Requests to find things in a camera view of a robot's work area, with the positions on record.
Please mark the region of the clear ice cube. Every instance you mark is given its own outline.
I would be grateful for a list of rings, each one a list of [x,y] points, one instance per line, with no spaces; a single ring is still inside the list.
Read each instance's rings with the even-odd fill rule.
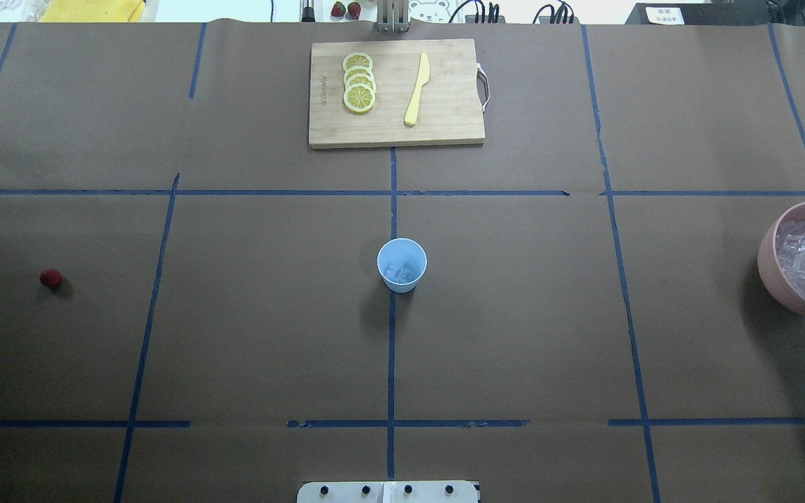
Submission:
[[[418,276],[416,268],[407,262],[389,263],[384,268],[384,278],[396,284],[410,283]]]

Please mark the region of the red strawberry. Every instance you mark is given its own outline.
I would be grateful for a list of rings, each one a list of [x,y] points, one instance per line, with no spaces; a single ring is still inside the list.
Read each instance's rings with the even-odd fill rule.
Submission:
[[[63,274],[58,270],[43,270],[41,274],[39,274],[39,283],[46,289],[56,291],[60,289],[63,282]]]

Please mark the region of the light blue paper cup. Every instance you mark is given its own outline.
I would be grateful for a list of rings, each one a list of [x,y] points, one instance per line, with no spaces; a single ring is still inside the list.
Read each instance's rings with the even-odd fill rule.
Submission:
[[[386,287],[394,293],[413,291],[427,268],[427,252],[409,238],[392,239],[384,243],[377,254],[377,270]]]

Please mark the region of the bamboo cutting board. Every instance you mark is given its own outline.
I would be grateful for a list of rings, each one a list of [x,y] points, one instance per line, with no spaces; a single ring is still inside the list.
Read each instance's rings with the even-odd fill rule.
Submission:
[[[374,61],[377,87],[371,111],[357,115],[344,106],[346,55],[362,52]],[[416,80],[419,55],[431,64],[415,127],[403,117]],[[403,39],[315,43],[310,57],[309,146],[346,147],[472,145],[486,139],[478,93],[475,41]]]

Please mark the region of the yellow plastic knife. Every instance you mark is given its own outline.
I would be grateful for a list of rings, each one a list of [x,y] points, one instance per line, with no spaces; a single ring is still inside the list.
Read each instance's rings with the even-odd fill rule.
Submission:
[[[416,80],[413,85],[412,95],[407,105],[403,124],[406,127],[415,127],[421,110],[421,96],[423,88],[429,83],[431,74],[431,64],[427,53],[419,55],[419,67],[416,72]]]

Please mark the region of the lemon slice nearest board centre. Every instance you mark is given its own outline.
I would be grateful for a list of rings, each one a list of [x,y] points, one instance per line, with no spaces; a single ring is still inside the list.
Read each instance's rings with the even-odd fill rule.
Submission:
[[[361,115],[371,111],[376,102],[376,90],[368,84],[351,84],[344,91],[344,106],[349,112]]]

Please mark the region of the lemon slice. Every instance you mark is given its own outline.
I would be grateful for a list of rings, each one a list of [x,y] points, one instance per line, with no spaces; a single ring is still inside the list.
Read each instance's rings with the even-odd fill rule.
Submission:
[[[351,79],[351,78],[353,78],[353,77],[355,77],[357,75],[364,75],[368,79],[374,80],[374,73],[370,69],[370,67],[367,67],[367,66],[352,66],[352,67],[349,67],[349,69],[347,69],[345,71],[344,82],[348,82],[349,79]]]
[[[375,79],[370,74],[358,73],[345,80],[345,94],[348,95],[373,95],[376,89]]]

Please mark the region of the lemon slice nearest board edge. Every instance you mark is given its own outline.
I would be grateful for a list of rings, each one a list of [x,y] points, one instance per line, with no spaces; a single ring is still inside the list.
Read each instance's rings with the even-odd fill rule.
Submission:
[[[342,61],[342,67],[344,67],[344,71],[354,67],[363,67],[371,71],[374,68],[374,61],[367,53],[355,52],[346,55],[344,61]]]

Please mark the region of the spare strawberry right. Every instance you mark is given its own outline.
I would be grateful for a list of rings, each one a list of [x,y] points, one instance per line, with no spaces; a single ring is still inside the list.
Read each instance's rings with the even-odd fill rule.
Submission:
[[[359,2],[349,2],[346,4],[346,15],[350,20],[359,20],[361,10],[362,8]]]

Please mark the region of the spare strawberry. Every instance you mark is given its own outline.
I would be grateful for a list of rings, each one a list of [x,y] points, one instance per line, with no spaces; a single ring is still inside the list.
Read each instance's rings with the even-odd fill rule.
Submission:
[[[330,10],[331,18],[338,20],[345,19],[346,13],[347,7],[342,1],[335,1],[335,3],[333,3]]]
[[[359,20],[361,10],[362,8],[359,2],[349,2],[346,4],[346,15],[350,20]]]

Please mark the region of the spare strawberry left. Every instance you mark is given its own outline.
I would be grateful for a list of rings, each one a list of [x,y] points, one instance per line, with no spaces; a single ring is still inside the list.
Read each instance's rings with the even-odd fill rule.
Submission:
[[[345,19],[346,13],[347,7],[342,1],[335,1],[335,3],[333,3],[330,10],[331,18],[338,20]]]

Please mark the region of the yellow cloth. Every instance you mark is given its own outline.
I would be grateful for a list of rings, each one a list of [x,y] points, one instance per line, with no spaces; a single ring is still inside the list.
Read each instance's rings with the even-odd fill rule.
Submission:
[[[138,22],[146,5],[147,1],[51,1],[41,22]]]

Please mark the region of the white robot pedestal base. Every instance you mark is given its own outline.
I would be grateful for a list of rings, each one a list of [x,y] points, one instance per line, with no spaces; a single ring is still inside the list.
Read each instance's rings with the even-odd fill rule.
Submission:
[[[311,481],[297,502],[480,502],[475,481]]]

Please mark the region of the aluminium frame post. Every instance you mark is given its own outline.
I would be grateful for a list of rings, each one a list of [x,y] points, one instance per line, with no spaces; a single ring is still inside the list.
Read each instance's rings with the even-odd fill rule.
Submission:
[[[377,0],[376,31],[379,33],[405,33],[411,28],[409,1]]]

